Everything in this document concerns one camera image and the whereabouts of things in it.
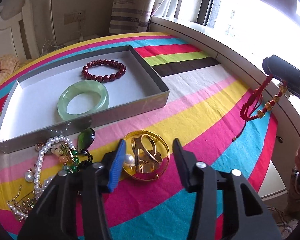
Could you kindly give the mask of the grey cardboard tray box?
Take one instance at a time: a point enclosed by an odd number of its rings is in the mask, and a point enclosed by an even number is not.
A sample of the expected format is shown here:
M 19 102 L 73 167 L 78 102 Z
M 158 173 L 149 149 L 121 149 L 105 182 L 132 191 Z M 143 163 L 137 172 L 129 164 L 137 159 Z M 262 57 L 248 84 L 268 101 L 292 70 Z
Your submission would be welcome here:
M 123 77 L 99 84 L 83 79 L 89 61 L 113 59 Z M 0 149 L 9 154 L 58 135 L 69 136 L 164 107 L 169 88 L 131 46 L 75 55 L 18 78 L 0 117 Z

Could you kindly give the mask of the green jade bangle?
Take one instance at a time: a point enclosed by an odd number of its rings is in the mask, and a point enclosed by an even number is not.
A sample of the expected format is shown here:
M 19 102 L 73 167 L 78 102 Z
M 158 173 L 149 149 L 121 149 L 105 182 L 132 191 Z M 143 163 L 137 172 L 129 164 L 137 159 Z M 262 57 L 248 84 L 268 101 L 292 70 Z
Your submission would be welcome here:
M 59 97 L 57 111 L 63 120 L 72 120 L 107 109 L 109 94 L 97 81 L 83 80 L 69 86 Z

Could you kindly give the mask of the beige fluffy blanket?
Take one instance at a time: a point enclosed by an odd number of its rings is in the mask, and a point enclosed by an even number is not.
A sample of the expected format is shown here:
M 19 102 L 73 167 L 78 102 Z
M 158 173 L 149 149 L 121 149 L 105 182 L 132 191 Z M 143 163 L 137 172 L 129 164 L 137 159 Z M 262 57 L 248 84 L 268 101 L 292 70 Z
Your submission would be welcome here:
M 0 84 L 9 78 L 21 65 L 18 57 L 7 54 L 0 57 Z

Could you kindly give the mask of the green glass pendant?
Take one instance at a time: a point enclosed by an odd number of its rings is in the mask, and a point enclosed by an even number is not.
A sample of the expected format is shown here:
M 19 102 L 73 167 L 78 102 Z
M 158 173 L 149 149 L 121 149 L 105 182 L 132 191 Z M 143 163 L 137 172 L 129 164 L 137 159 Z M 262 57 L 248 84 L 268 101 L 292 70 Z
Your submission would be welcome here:
M 92 128 L 84 129 L 78 136 L 77 149 L 80 154 L 87 155 L 88 148 L 95 140 L 95 131 Z

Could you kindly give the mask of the gold bangle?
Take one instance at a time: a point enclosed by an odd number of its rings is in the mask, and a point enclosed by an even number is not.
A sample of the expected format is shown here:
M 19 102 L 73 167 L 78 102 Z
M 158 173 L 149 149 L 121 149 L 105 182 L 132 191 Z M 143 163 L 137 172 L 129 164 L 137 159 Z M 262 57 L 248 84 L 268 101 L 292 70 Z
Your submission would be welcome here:
M 126 142 L 123 162 L 126 175 L 138 181 L 156 181 L 166 172 L 170 163 L 170 149 L 160 135 L 137 130 L 123 139 Z

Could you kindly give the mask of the striped colourful tablecloth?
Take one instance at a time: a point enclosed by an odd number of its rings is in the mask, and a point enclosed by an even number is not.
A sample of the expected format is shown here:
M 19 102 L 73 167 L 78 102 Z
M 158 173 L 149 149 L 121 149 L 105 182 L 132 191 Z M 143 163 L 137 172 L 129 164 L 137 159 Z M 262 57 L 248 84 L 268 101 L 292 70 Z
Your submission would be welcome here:
M 168 146 L 178 138 L 185 150 L 213 168 L 236 168 L 259 190 L 273 153 L 277 119 L 244 122 L 239 110 L 251 89 L 205 50 L 163 33 L 122 34 L 82 42 L 29 63 L 0 83 L 0 115 L 17 78 L 40 70 L 49 62 L 101 49 L 131 46 L 162 77 L 170 89 L 167 104 L 157 110 L 96 129 L 91 146 L 99 160 L 130 132 L 146 130 L 160 135 Z M 105 209 L 113 239 L 185 239 L 195 195 L 183 189 L 173 157 L 156 181 L 123 176 Z

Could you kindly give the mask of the window frame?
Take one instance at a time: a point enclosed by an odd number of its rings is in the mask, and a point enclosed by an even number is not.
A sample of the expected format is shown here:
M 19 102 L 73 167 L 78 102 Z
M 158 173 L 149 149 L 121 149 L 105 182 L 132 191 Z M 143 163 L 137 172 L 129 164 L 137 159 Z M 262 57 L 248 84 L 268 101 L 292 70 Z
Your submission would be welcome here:
M 167 0 L 156 15 L 207 29 L 255 65 L 277 55 L 300 68 L 300 0 Z

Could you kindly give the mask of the white bed headboard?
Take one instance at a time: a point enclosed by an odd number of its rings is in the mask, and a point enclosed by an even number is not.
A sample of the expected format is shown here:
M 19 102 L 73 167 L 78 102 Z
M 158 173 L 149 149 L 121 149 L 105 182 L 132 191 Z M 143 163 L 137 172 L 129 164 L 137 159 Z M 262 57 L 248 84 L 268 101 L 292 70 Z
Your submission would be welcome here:
M 21 12 L 5 20 L 0 6 L 0 57 L 11 54 L 24 62 L 40 56 L 34 31 L 31 0 L 24 0 Z

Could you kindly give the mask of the wall power socket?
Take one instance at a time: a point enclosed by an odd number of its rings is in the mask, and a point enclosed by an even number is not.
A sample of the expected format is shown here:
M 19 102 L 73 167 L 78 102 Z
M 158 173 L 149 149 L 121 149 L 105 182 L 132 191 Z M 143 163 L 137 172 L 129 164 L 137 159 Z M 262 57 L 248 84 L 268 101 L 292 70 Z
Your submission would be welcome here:
M 74 22 L 84 21 L 85 20 L 85 10 L 80 10 L 68 14 L 64 14 L 64 24 L 70 24 Z

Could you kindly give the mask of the striped patterned curtain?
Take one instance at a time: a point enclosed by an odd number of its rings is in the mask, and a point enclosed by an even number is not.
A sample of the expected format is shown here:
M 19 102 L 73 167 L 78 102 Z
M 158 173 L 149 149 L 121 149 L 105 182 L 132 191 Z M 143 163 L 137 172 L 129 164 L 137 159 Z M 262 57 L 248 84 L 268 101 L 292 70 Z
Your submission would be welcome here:
M 151 15 L 162 2 L 163 0 L 114 0 L 109 33 L 146 32 Z

